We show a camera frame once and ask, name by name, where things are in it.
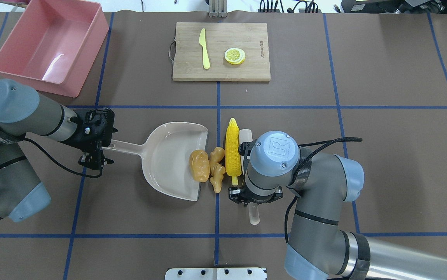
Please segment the pink plastic bin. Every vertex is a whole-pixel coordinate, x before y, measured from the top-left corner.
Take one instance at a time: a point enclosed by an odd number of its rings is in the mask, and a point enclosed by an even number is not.
[[[108,29],[99,3],[32,0],[0,50],[0,74],[77,97]]]

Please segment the lemon slice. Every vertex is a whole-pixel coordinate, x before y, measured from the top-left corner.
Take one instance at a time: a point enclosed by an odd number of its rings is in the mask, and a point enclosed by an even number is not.
[[[246,54],[242,49],[239,48],[229,48],[225,51],[225,60],[230,64],[241,64],[246,59]]]

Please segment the robot logo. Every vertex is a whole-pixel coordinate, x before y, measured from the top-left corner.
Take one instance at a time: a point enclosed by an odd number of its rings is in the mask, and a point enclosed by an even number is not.
[[[268,153],[277,156],[286,157],[289,154],[290,143],[286,140],[272,137],[270,138],[270,147]]]

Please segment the yellow knife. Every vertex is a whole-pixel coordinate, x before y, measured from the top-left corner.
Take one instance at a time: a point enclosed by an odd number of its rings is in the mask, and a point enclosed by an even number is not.
[[[206,29],[202,29],[199,33],[199,44],[203,47],[203,68],[210,68],[210,59],[208,57],[208,51],[206,50]]]

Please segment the light blue cap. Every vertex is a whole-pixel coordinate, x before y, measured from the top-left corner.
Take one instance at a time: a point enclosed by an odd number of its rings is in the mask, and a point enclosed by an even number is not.
[[[267,177],[284,175],[300,159],[300,148],[282,131],[269,131],[256,140],[250,155],[254,170]]]
[[[296,280],[327,280],[329,275],[307,261],[289,244],[287,246],[284,269]]]
[[[41,211],[51,203],[51,196],[40,182],[23,200],[11,211],[9,218],[13,222],[21,222],[31,215]]]
[[[363,167],[357,161],[352,159],[338,156],[335,154],[344,169],[344,175],[346,176],[346,198],[344,201],[352,202],[360,196],[360,191],[363,188],[363,182],[365,175],[363,173]]]
[[[39,105],[35,89],[10,79],[0,80],[0,123],[19,122],[30,116]]]

